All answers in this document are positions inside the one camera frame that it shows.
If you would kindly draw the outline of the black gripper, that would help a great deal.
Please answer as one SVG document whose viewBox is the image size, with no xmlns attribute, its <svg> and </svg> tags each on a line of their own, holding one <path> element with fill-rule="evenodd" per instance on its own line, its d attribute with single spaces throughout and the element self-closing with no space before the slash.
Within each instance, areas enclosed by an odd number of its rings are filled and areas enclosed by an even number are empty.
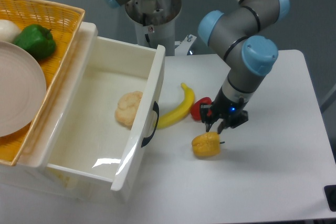
<svg viewBox="0 0 336 224">
<path fill-rule="evenodd" d="M 248 112 L 244 110 L 249 101 L 249 93 L 239 92 L 233 87 L 221 87 L 215 100 L 209 104 L 201 104 L 201 121 L 209 132 L 219 119 L 217 133 L 224 129 L 236 128 L 248 121 Z"/>
</svg>

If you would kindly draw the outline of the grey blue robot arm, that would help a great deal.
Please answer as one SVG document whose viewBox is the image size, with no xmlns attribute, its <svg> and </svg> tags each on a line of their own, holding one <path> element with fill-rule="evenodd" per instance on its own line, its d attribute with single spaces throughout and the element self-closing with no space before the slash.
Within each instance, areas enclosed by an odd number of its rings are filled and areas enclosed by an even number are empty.
<svg viewBox="0 0 336 224">
<path fill-rule="evenodd" d="M 197 32 L 230 68 L 216 98 L 200 105 L 201 120 L 210 130 L 235 128 L 248 121 L 245 105 L 270 73 L 278 57 L 277 46 L 259 32 L 282 20 L 289 12 L 289 0 L 237 0 L 239 8 L 229 15 L 214 10 L 200 22 Z M 124 6 L 136 29 L 141 46 L 164 46 L 175 53 L 175 20 L 181 0 L 106 0 L 112 8 Z"/>
</svg>

